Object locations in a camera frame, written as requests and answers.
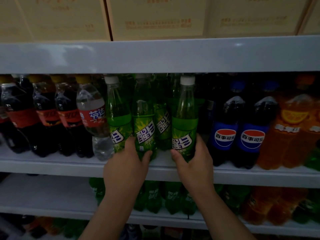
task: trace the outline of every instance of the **orange soda bottle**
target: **orange soda bottle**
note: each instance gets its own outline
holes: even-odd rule
[[[298,135],[300,127],[312,109],[312,98],[305,90],[313,83],[314,76],[299,75],[295,79],[296,89],[277,97],[280,112],[270,127],[260,149],[257,164],[266,170],[277,169],[289,143]]]
[[[274,225],[284,224],[307,194],[306,188],[282,188],[281,196],[270,209],[267,220]]]
[[[320,98],[314,98],[313,108],[302,123],[297,137],[289,144],[282,159],[286,168],[294,168],[304,164],[308,153],[320,139]]]
[[[280,187],[254,186],[250,198],[241,207],[243,219],[254,225],[262,224],[280,194]]]

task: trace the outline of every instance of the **bottle cap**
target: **bottle cap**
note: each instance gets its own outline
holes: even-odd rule
[[[104,80],[106,81],[106,84],[119,83],[119,78],[117,76],[105,76]]]
[[[46,80],[46,78],[40,74],[30,74],[28,76],[28,79],[31,83],[40,83],[40,82],[44,82]]]
[[[77,80],[78,84],[87,84],[91,83],[90,75],[85,74],[76,74],[75,79]]]
[[[146,73],[137,73],[136,74],[136,79],[139,79],[139,78],[146,78]]]
[[[266,80],[264,83],[263,83],[263,90],[264,91],[274,91],[276,90],[278,87],[279,87],[279,83],[277,81],[274,81],[274,80]]]
[[[54,74],[54,75],[50,75],[50,77],[54,83],[63,83],[63,82],[66,82],[67,80],[67,77],[64,74]]]
[[[11,75],[0,75],[0,84],[2,83],[14,83],[14,78]]]
[[[314,80],[315,76],[313,74],[302,73],[296,77],[295,83],[297,85],[311,85],[313,84]]]
[[[243,80],[232,80],[230,83],[230,89],[242,91],[246,86],[245,81]]]
[[[196,78],[194,76],[181,76],[180,78],[180,84],[181,85],[194,85],[196,81]]]

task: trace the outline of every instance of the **hand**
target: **hand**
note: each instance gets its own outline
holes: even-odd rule
[[[214,191],[214,167],[206,144],[197,133],[194,157],[186,162],[182,155],[171,149],[172,159],[175,161],[181,182],[197,202],[207,193]]]
[[[103,169],[106,187],[104,198],[115,204],[134,205],[139,190],[146,179],[152,151],[147,151],[139,160],[134,145],[135,137],[129,137],[124,149],[116,153]]]

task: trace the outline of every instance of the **shelf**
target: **shelf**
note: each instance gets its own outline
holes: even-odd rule
[[[89,220],[96,209],[97,202],[86,177],[11,174],[0,184],[0,212],[3,213]],[[158,214],[133,210],[128,223],[206,229],[199,212],[188,219],[181,212],[170,215],[165,208]],[[320,226],[315,222],[301,225],[289,221],[283,226],[272,226],[268,222],[259,226],[244,223],[252,233],[320,236]]]
[[[0,74],[320,70],[320,35],[0,44]]]
[[[105,162],[97,158],[79,158],[73,154],[65,157],[59,153],[41,158],[32,152],[13,153],[6,145],[0,146],[0,169],[9,173],[34,173],[62,176],[102,177]],[[147,180],[180,181],[175,162],[169,151],[157,151],[150,162]],[[319,188],[320,172],[300,166],[293,169],[280,167],[263,170],[254,166],[251,170],[238,169],[227,162],[214,168],[217,184],[258,185],[278,187]]]

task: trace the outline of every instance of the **right hand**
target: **right hand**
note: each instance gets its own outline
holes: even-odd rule
[[[175,161],[181,182],[197,201],[207,193],[214,191],[214,167],[212,157],[201,136],[197,133],[194,157],[186,162],[182,155],[171,149],[172,159]]]

